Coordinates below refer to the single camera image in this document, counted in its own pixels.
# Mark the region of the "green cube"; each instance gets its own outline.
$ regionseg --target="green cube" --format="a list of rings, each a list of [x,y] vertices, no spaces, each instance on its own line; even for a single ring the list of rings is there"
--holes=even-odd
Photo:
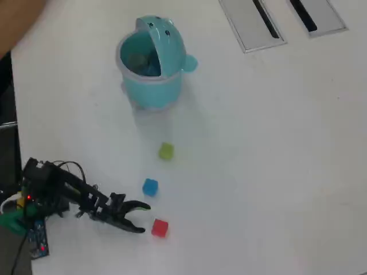
[[[163,142],[161,149],[159,149],[159,157],[164,160],[170,160],[173,158],[174,147],[172,144]]]

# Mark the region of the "robotic arm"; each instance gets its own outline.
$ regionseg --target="robotic arm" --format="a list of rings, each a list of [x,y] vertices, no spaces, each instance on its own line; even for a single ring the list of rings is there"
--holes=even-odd
[[[73,202],[80,206],[77,217],[87,213],[93,220],[109,223],[125,231],[145,232],[144,228],[136,227],[125,218],[125,215],[135,209],[149,210],[148,204],[140,201],[124,201],[125,194],[111,193],[110,197],[107,197],[96,187],[85,182],[82,170],[83,180],[63,170],[62,165],[63,163],[59,165],[51,162],[41,163],[30,158],[23,170],[24,197],[28,204],[34,203],[38,214],[47,216],[59,213],[61,216],[63,203]]]

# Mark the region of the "cube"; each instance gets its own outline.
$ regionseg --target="cube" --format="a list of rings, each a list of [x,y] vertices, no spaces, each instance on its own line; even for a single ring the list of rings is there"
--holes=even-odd
[[[159,238],[165,238],[168,231],[168,222],[155,219],[151,234]]]
[[[173,158],[174,146],[170,143],[163,142],[159,149],[159,157],[164,160]]]
[[[143,193],[147,196],[154,197],[158,191],[158,182],[153,179],[146,179],[143,185]]]

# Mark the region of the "person's arm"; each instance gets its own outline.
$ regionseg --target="person's arm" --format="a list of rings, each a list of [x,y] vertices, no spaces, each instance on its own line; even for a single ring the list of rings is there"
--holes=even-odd
[[[46,0],[0,0],[0,59],[32,26],[45,3]]]

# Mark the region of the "red cube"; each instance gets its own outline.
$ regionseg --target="red cube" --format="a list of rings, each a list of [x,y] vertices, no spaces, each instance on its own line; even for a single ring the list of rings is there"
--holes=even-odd
[[[165,238],[168,231],[168,222],[155,219],[151,233],[159,238]]]

